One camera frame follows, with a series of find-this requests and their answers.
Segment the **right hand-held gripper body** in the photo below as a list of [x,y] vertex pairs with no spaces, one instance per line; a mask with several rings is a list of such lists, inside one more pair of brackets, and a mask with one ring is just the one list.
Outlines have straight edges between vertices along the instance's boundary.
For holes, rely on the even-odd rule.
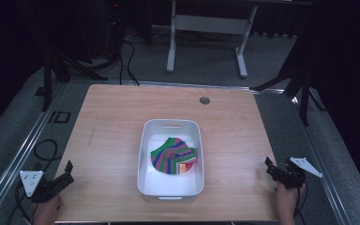
[[306,173],[311,173],[319,178],[323,177],[323,174],[305,157],[290,157],[286,160],[285,169],[278,171],[277,180],[285,188],[301,188],[306,181]]

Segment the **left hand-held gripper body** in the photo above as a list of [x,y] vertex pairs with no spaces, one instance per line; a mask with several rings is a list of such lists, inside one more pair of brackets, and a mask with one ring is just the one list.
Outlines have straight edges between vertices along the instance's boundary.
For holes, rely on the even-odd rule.
[[43,171],[20,171],[20,177],[26,197],[32,203],[46,203],[61,192],[59,184],[48,181]]

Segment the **person's right hand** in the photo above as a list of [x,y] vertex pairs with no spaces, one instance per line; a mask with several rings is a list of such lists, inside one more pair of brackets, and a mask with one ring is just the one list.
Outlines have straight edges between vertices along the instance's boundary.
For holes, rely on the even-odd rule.
[[275,209],[279,225],[295,225],[293,213],[300,196],[305,190],[306,185],[300,188],[285,188],[282,183],[277,183]]

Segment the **person's left hand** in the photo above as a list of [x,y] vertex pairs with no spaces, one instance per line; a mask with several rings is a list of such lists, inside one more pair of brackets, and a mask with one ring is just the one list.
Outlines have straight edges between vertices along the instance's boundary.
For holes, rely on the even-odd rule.
[[32,216],[32,225],[53,225],[61,202],[61,196],[56,195],[47,202],[37,203]]

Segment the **black metal stand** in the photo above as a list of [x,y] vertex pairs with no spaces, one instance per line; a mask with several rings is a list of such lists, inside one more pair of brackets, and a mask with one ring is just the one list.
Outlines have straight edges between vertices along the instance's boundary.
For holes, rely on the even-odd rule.
[[42,16],[38,13],[36,6],[37,0],[23,1],[31,17],[30,26],[44,54],[44,105],[42,111],[46,112],[53,100],[52,72],[54,72],[59,81],[68,82],[70,80],[70,75],[66,64],[74,66],[75,68],[79,69],[81,73],[91,77],[92,79],[106,81],[106,78],[97,75],[91,69],[87,68],[86,66],[82,66],[74,59],[71,59],[67,54],[60,52],[53,43],[53,40],[50,37],[50,33],[48,31],[48,27],[43,21]]
[[308,125],[308,98],[311,79],[315,68],[321,62],[320,51],[323,46],[322,27],[324,26],[321,26],[318,19],[309,19],[276,78],[251,87],[251,90],[261,92],[274,84],[289,79],[290,81],[284,90],[284,95],[288,98],[294,98],[299,91],[302,91],[299,116],[305,126]]

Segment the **white plastic basket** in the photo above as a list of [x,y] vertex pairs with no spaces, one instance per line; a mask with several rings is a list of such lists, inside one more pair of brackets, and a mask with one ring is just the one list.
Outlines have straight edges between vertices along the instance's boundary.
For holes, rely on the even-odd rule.
[[[180,138],[195,149],[197,161],[181,174],[157,171],[150,154],[168,138]],[[138,189],[149,202],[192,202],[204,188],[203,144],[200,128],[191,120],[153,119],[145,123],[138,162]]]

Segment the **striped colourful cloth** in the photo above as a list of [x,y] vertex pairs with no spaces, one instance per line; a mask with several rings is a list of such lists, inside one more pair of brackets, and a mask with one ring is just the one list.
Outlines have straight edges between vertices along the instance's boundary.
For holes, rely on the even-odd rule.
[[150,154],[153,167],[166,174],[188,172],[197,161],[195,149],[180,138],[168,138],[164,144]]

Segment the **silver floor rail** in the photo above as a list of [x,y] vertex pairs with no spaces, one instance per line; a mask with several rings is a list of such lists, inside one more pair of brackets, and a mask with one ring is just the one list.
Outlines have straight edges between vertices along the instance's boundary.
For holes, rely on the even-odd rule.
[[24,88],[1,116],[0,204],[45,128],[55,102],[67,86],[66,83],[59,83],[54,87],[52,100],[45,111],[42,111],[43,99],[28,93]]
[[329,174],[327,166],[324,163],[324,157],[322,156],[317,142],[314,139],[312,132],[309,126],[306,126],[304,122],[299,118],[299,109],[301,107],[301,101],[297,97],[291,98],[291,105],[293,113],[298,120],[299,125],[301,126],[302,132],[304,133],[307,139],[307,145],[309,148],[309,163],[312,167],[315,168],[316,172],[314,175],[320,174],[319,178],[322,183],[322,187],[326,194],[326,197],[333,209],[334,215],[337,219],[339,225],[352,225],[350,218],[345,210],[344,204],[340,199],[338,189],[335,186],[335,183],[332,177]]

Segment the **white desk frame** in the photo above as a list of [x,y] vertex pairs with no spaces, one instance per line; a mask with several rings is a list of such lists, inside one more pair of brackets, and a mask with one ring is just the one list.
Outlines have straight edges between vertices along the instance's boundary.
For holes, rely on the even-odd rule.
[[252,7],[247,20],[226,19],[217,17],[204,17],[194,15],[182,15],[176,12],[176,0],[172,0],[170,47],[168,52],[166,70],[174,71],[175,53],[176,53],[176,31],[193,31],[205,33],[219,33],[228,35],[239,35],[243,39],[238,47],[234,49],[236,62],[239,70],[239,76],[246,78],[248,76],[247,66],[244,59],[244,51],[248,37],[254,23],[254,18],[258,8]]

